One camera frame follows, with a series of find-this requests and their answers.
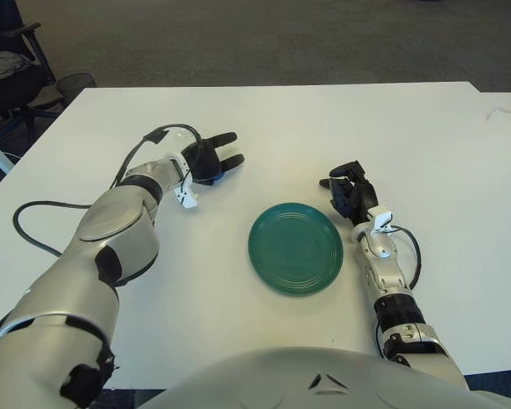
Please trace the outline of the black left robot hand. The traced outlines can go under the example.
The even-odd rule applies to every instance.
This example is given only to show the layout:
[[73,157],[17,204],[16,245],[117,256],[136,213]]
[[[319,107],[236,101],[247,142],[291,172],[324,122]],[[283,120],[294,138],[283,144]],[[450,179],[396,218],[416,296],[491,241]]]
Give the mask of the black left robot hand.
[[194,142],[181,151],[187,161],[194,183],[212,186],[226,172],[235,169],[244,162],[243,154],[235,154],[230,158],[219,159],[217,149],[233,143],[238,139],[235,132],[219,134],[201,142]]

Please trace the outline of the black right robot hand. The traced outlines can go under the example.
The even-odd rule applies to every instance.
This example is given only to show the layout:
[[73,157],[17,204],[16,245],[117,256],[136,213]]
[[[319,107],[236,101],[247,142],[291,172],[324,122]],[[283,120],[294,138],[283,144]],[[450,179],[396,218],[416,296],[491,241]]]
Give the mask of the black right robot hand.
[[378,206],[376,191],[365,178],[365,170],[354,160],[331,170],[319,185],[330,191],[331,206],[354,226],[368,222],[369,209]]

